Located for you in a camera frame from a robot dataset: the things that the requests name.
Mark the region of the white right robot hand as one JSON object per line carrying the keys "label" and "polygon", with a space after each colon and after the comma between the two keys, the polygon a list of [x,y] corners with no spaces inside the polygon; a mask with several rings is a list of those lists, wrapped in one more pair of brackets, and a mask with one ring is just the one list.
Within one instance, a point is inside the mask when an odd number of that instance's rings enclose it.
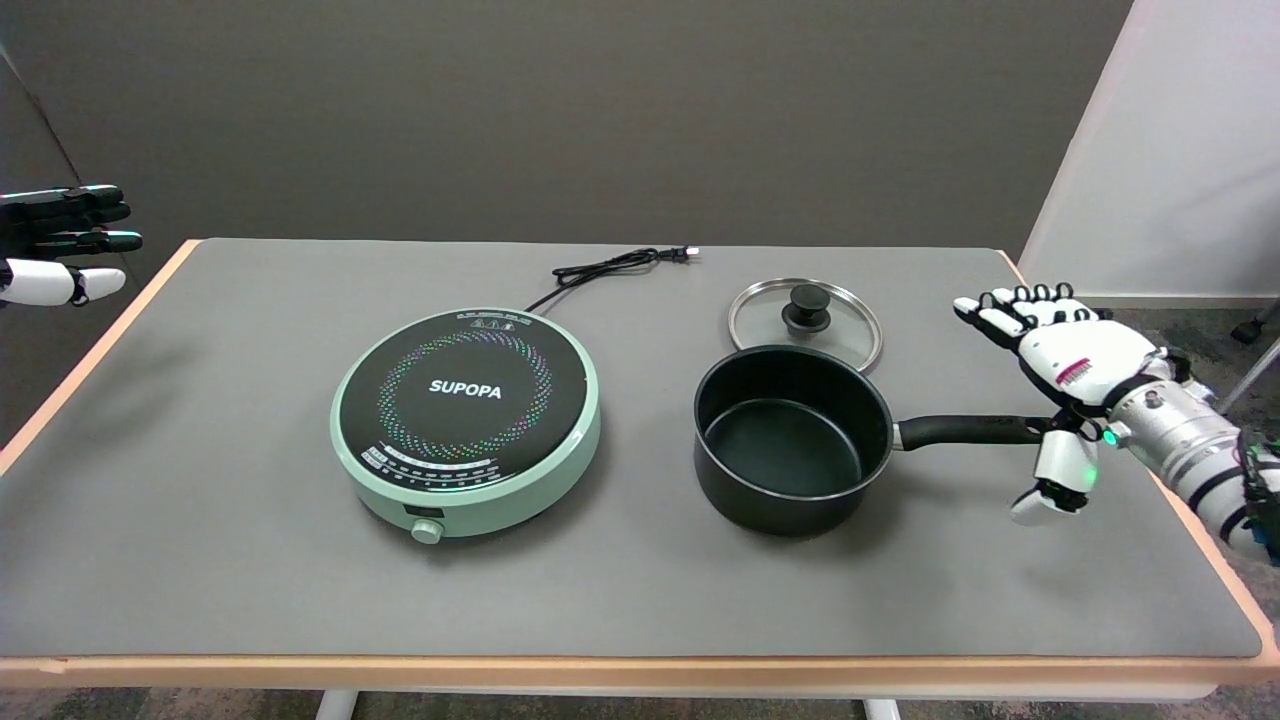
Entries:
{"label": "white right robot hand", "polygon": [[1015,354],[1024,375],[1059,407],[1039,442],[1036,483],[1010,507],[1021,527],[1042,527],[1084,509],[1098,477],[1102,425],[1124,392],[1192,379],[1185,356],[1085,306],[1066,283],[996,288],[955,299],[954,311]]}

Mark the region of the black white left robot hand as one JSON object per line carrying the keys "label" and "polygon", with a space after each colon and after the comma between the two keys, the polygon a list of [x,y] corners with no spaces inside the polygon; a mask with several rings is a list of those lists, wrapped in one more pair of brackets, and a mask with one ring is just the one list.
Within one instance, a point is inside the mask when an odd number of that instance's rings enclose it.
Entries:
{"label": "black white left robot hand", "polygon": [[120,291],[127,281],[124,270],[64,260],[142,249],[140,233],[110,228],[129,217],[131,206],[115,184],[4,193],[3,304],[82,307]]}

